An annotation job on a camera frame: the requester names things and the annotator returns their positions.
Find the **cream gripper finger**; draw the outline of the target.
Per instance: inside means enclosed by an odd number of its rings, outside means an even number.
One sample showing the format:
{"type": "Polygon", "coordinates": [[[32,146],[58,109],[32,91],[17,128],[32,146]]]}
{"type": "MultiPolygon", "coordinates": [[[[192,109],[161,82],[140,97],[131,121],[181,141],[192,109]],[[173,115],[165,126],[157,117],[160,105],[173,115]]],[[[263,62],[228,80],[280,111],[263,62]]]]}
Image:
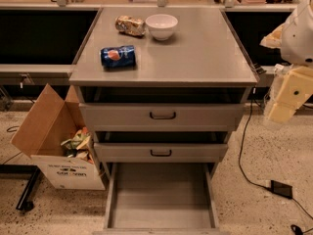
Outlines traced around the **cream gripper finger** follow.
{"type": "Polygon", "coordinates": [[[282,46],[282,30],[282,24],[277,26],[271,33],[262,38],[260,45],[270,49],[280,49],[282,46]]]}
{"type": "Polygon", "coordinates": [[[277,72],[266,104],[268,121],[283,124],[313,95],[313,69],[298,66],[277,72]]]}

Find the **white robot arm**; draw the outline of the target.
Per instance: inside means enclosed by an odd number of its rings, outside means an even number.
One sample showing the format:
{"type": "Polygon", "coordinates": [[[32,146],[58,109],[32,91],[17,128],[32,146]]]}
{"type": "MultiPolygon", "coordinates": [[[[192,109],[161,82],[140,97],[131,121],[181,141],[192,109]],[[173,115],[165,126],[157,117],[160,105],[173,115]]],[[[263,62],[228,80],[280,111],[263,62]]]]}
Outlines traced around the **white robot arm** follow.
{"type": "Polygon", "coordinates": [[[288,67],[276,66],[265,106],[267,122],[283,124],[313,95],[313,0],[301,0],[286,21],[260,45],[281,52],[288,67]]]}

